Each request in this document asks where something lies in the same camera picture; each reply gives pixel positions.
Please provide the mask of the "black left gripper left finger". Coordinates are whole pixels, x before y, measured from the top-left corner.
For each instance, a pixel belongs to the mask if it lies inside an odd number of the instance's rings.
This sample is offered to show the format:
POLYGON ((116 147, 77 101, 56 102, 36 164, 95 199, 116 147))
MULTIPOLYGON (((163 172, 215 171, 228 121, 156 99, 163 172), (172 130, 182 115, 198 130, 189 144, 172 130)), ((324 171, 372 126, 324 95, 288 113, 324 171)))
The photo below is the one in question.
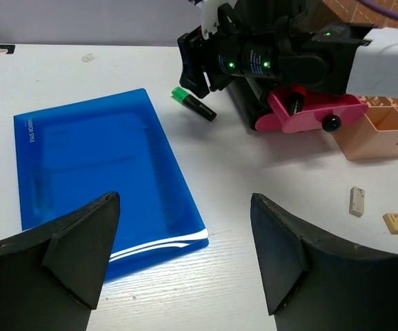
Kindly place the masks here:
POLYGON ((0 240, 0 330, 85 330, 117 232, 116 192, 0 240))

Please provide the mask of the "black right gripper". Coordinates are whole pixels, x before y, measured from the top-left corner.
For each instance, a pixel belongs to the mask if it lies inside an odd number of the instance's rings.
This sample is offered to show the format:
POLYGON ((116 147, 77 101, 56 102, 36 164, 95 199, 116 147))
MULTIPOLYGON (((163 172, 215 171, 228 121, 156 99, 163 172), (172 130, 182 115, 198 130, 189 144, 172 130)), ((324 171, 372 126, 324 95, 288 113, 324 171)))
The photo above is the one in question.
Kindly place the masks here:
POLYGON ((218 8, 217 32, 201 28, 177 39, 179 84, 202 99, 237 77, 272 79, 287 86, 319 83, 319 51, 303 24, 309 1, 237 1, 218 8))

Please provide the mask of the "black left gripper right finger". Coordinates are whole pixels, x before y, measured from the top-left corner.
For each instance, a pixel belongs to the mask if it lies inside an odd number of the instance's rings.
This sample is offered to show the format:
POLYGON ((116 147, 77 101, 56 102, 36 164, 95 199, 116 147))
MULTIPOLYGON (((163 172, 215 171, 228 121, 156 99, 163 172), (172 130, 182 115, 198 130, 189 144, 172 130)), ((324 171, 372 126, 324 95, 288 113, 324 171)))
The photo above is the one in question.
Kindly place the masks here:
POLYGON ((338 237, 259 193, 250 221, 278 330, 398 330, 398 254, 338 237))

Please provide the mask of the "orange cap black highlighter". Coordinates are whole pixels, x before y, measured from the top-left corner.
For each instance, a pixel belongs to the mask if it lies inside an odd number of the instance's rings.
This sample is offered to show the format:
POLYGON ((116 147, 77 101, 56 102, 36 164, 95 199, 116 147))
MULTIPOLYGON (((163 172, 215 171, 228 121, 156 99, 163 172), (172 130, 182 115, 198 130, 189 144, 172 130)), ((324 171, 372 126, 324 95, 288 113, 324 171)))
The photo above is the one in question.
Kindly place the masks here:
POLYGON ((302 111, 305 97, 306 89, 303 86, 294 85, 291 88, 287 104, 287 112, 291 117, 302 111))

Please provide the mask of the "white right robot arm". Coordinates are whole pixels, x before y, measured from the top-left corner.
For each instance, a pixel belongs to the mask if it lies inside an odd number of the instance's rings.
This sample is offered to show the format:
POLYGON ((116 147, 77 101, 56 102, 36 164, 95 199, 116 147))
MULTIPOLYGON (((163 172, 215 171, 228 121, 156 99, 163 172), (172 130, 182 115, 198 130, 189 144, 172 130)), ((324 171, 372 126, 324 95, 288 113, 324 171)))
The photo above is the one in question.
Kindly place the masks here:
MULTIPOLYGON (((240 79, 320 96, 398 98, 398 28, 301 28, 305 1, 202 1, 178 38, 180 85, 203 98, 240 79)), ((342 239, 263 194, 250 221, 268 313, 278 330, 398 330, 398 254, 342 239)))

